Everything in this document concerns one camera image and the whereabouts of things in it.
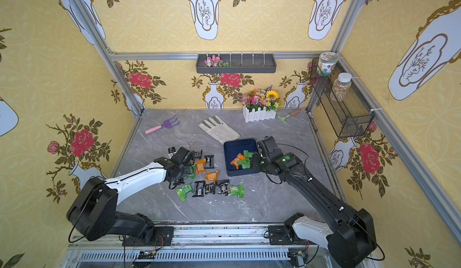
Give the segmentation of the checkered black cookie packet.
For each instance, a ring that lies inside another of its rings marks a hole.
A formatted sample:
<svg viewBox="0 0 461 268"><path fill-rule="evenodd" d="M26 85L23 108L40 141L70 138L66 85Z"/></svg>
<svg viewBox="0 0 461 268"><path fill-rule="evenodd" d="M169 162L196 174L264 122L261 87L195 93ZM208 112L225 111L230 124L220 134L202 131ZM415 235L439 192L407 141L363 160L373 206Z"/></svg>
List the checkered black cookie packet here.
<svg viewBox="0 0 461 268"><path fill-rule="evenodd" d="M216 185L217 185L217 187L219 189L218 194L228 196L228 194L229 194L229 184L230 184L229 179L217 181Z"/></svg>

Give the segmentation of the orange cookie packet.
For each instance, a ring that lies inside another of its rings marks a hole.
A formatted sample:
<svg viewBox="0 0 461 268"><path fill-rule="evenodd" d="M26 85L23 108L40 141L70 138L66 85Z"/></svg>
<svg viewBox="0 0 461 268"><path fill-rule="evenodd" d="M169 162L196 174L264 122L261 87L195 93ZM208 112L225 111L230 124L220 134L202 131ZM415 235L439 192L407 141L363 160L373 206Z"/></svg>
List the orange cookie packet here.
<svg viewBox="0 0 461 268"><path fill-rule="evenodd" d="M206 159L200 159L194 162L196 175L205 172Z"/></svg>
<svg viewBox="0 0 461 268"><path fill-rule="evenodd" d="M246 157L242 155L241 153L239 153L237 157L233 161L230 162L230 164L238 170L240 167L240 161L245 161L245 160L246 160Z"/></svg>
<svg viewBox="0 0 461 268"><path fill-rule="evenodd" d="M218 171L205 173L206 182L216 182L217 178L218 178Z"/></svg>

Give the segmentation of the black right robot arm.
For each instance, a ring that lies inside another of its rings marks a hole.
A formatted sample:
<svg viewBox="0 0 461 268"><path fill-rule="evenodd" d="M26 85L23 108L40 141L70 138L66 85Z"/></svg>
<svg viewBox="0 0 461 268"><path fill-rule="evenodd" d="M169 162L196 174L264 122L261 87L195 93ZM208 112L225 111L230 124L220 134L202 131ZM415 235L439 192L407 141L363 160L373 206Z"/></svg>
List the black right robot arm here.
<svg viewBox="0 0 461 268"><path fill-rule="evenodd" d="M354 268L378 248L373 218L355 210L328 190L293 153L284 153L273 137L258 142L252 169L279 177L294 187L322 216L324 223L307 216L294 217L288 226L301 240L327 249L342 268Z"/></svg>

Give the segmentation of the small dark cookie packet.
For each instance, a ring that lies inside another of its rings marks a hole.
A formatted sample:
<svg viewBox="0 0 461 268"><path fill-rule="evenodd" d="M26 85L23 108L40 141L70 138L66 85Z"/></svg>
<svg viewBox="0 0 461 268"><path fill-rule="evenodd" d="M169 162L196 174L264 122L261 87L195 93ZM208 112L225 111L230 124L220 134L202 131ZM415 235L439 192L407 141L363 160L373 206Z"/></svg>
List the small dark cookie packet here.
<svg viewBox="0 0 461 268"><path fill-rule="evenodd" d="M194 160L197 161L197 160L202 159L202 154L203 154L203 150L194 151L193 152Z"/></svg>

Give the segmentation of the dark blue storage box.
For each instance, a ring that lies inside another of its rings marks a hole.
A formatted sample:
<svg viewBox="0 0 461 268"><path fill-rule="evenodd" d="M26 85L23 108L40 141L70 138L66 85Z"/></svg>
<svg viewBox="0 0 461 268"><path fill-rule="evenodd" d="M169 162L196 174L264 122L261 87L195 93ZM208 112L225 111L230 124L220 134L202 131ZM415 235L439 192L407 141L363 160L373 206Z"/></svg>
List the dark blue storage box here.
<svg viewBox="0 0 461 268"><path fill-rule="evenodd" d="M229 177L258 173L250 164L253 154L258 151L255 139L228 141L224 143L223 148L226 173Z"/></svg>

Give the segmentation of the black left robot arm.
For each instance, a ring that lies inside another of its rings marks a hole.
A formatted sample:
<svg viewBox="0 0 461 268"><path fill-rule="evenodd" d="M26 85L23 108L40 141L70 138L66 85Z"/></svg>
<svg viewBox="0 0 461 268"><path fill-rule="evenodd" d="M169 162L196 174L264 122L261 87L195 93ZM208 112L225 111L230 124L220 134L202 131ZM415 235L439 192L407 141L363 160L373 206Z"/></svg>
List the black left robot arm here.
<svg viewBox="0 0 461 268"><path fill-rule="evenodd" d="M151 245L156 240L155 224L140 213L119 212L117 206L152 185L174 183L189 170L192 161L193 152L181 147L171 158L157 158L122 176L105 180L91 178L69 208L67 219L89 241L119 235Z"/></svg>

